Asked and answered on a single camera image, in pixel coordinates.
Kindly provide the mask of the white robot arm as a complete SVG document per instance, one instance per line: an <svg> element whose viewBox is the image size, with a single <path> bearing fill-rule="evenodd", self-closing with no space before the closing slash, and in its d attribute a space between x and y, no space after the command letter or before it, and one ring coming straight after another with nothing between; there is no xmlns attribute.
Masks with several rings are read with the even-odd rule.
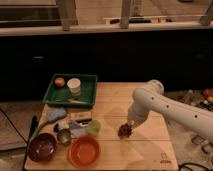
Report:
<svg viewBox="0 0 213 171"><path fill-rule="evenodd" d="M213 112L190 106L164 96L164 86L150 80L132 93L133 102L128 108L128 121L136 128L144 123L151 111L162 114L196 132L213 143Z"/></svg>

